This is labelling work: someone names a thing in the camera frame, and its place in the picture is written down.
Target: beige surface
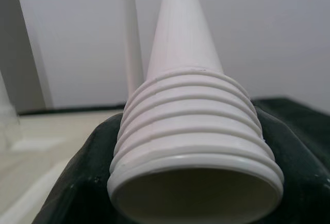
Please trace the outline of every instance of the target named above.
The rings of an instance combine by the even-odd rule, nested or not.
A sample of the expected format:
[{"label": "beige surface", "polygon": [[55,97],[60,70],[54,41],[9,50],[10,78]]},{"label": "beige surface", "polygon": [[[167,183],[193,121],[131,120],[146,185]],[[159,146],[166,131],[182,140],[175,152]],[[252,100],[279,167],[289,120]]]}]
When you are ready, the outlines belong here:
[{"label": "beige surface", "polygon": [[121,111],[24,116],[22,139],[0,153],[0,224],[29,224],[69,159]]}]

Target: dark green fabric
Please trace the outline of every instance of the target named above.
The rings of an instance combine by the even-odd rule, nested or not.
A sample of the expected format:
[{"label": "dark green fabric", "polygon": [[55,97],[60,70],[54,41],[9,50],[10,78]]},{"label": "dark green fabric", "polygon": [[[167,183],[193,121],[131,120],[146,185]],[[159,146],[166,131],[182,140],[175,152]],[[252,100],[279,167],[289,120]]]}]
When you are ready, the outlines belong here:
[{"label": "dark green fabric", "polygon": [[[257,224],[330,223],[330,117],[287,99],[254,101],[263,135],[285,176],[276,211]],[[100,124],[71,159],[34,224],[133,224],[107,196],[122,115]]]}]

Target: cone opening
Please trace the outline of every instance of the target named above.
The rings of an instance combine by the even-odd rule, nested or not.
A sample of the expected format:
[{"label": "cone opening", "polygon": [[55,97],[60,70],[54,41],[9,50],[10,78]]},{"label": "cone opening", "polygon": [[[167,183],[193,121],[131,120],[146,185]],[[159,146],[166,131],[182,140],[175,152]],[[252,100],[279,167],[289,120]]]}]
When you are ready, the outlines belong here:
[{"label": "cone opening", "polygon": [[246,223],[268,214],[279,195],[242,172],[181,169],[134,178],[115,192],[118,208],[139,223]]}]

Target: black cloth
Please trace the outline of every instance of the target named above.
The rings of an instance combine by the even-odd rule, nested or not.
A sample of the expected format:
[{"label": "black cloth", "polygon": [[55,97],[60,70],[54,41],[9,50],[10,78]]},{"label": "black cloth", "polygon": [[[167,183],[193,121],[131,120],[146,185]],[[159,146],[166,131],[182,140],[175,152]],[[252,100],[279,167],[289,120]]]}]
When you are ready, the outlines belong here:
[{"label": "black cloth", "polygon": [[[330,223],[330,117],[289,99],[254,101],[284,176],[279,207],[257,224]],[[106,184],[122,115],[100,124],[70,160],[33,224],[134,223],[111,205]]]}]

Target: white wall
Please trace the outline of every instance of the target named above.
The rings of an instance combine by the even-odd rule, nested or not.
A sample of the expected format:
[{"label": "white wall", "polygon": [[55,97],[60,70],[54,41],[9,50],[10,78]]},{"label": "white wall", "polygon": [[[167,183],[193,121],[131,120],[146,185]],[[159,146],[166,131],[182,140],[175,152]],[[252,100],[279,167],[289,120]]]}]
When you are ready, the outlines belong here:
[{"label": "white wall", "polygon": [[[147,68],[161,0],[137,0]],[[201,0],[227,75],[330,111],[329,0]],[[117,0],[21,0],[49,105],[127,98]]]}]

